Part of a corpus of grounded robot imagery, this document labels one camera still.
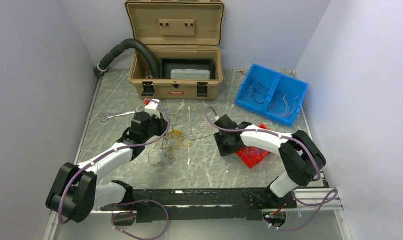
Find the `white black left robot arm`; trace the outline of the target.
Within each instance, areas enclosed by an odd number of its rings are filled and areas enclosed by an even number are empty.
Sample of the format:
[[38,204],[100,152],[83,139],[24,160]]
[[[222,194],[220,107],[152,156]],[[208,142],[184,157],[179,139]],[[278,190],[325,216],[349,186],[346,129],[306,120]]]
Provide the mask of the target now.
[[170,128],[170,117],[160,112],[137,112],[111,148],[80,164],[65,163],[59,169],[46,199],[46,207],[57,212],[61,224],[81,223],[93,209],[132,206],[134,188],[120,180],[99,185],[119,167],[135,160],[146,148],[161,140]]

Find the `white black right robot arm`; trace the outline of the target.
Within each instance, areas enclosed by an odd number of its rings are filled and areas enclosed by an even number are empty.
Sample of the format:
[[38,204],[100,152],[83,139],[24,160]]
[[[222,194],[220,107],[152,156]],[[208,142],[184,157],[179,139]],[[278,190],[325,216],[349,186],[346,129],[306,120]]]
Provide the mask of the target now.
[[298,187],[306,187],[321,177],[327,160],[310,136],[302,130],[280,133],[263,129],[249,122],[237,124],[229,116],[216,117],[212,125],[222,156],[236,153],[243,147],[264,150],[279,156],[285,172],[274,180],[265,193],[265,202],[272,208],[284,202],[285,196]]

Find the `red plastic bin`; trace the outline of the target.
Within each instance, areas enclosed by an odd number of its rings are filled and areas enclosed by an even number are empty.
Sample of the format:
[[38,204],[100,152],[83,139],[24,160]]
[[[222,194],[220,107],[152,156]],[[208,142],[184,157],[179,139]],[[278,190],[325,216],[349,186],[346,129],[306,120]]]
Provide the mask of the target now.
[[269,151],[252,146],[243,146],[236,152],[236,155],[245,163],[245,165],[252,169],[254,166],[263,161],[269,154]]

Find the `black left toolbox latch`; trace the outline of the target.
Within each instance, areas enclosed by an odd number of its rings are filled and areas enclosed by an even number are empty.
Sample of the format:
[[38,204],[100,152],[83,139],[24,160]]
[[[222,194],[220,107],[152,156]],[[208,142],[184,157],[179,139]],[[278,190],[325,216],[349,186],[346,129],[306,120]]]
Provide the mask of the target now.
[[143,82],[142,86],[143,86],[143,91],[141,93],[142,96],[144,97],[154,96],[156,90],[153,82]]

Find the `black toolbox latch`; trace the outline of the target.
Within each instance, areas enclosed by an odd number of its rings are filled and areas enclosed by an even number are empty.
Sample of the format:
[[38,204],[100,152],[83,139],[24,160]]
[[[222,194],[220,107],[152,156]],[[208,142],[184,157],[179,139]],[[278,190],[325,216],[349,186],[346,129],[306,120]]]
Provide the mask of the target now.
[[206,98],[208,97],[208,92],[209,92],[209,85],[207,82],[198,82],[197,83],[197,97],[203,97]]
[[141,93],[142,96],[144,97],[154,96],[156,90],[153,82],[143,82],[142,86],[143,86],[143,91]]

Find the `silver combination wrench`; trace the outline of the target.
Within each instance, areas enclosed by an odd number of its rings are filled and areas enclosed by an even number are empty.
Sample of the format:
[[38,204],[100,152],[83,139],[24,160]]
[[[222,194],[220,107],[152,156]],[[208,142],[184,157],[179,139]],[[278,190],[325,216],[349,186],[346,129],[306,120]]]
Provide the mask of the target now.
[[127,110],[127,111],[118,112],[118,113],[106,113],[106,114],[101,115],[100,119],[101,119],[101,122],[106,122],[112,118],[133,115],[135,113],[141,112],[143,109],[144,109],[144,107],[139,106],[139,107],[135,108],[134,110]]

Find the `black right toolbox latch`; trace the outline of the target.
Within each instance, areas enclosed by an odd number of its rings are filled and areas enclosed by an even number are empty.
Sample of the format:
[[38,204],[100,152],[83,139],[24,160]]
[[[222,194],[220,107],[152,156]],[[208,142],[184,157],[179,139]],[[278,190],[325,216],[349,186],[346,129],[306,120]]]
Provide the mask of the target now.
[[208,92],[209,92],[209,85],[207,82],[198,82],[197,83],[197,97],[203,97],[206,98],[208,97]]

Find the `grey case in toolbox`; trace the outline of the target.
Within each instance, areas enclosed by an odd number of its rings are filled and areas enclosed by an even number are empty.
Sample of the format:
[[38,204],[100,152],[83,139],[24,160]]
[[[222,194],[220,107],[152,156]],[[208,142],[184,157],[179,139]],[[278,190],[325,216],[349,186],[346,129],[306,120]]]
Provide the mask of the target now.
[[210,80],[211,71],[204,69],[173,69],[171,70],[170,78],[177,80]]

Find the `blue divided plastic bin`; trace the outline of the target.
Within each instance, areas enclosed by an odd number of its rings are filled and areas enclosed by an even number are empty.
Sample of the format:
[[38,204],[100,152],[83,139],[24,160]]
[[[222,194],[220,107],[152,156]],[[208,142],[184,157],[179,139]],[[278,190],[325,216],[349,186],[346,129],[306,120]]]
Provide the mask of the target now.
[[258,64],[249,69],[234,104],[284,126],[296,121],[309,84]]

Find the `black tray in toolbox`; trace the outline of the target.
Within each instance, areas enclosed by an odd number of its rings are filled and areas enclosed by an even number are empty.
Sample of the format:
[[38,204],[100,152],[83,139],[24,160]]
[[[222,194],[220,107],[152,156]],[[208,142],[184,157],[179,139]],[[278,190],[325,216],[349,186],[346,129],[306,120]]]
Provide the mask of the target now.
[[171,79],[172,70],[209,70],[211,77],[216,76],[212,58],[162,58],[160,66],[162,79]]

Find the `small red screwdriver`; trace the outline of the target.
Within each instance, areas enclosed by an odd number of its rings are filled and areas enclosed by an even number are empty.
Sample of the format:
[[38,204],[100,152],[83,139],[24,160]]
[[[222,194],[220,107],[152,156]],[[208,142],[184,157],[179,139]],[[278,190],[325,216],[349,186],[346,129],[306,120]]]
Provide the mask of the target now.
[[245,72],[245,71],[243,71],[243,70],[240,70],[240,69],[237,69],[237,68],[233,68],[233,69],[234,69],[235,71],[237,71],[237,72],[243,74],[243,75],[247,75],[247,72]]

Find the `tan plastic toolbox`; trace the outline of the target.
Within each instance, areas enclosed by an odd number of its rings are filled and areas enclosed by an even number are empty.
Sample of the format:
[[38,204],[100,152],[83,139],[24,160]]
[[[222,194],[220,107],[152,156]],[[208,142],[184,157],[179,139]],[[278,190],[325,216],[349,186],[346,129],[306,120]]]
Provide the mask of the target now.
[[[215,77],[166,79],[149,77],[150,67],[135,52],[129,81],[141,99],[215,100],[223,82],[221,0],[127,0],[125,8],[133,37],[147,46],[161,71],[162,58],[213,59]],[[143,82],[153,82],[154,96],[142,96]],[[208,83],[208,97],[197,97],[197,84]]]

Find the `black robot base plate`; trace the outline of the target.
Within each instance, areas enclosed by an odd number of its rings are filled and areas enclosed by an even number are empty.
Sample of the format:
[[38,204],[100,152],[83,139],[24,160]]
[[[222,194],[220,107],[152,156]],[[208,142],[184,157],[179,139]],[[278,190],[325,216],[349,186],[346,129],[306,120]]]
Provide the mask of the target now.
[[246,219],[261,221],[262,212],[295,209],[291,196],[277,198],[265,188],[207,188],[207,189],[135,189],[124,205],[114,203],[102,211],[136,213],[137,223],[151,223],[165,219],[172,221]]

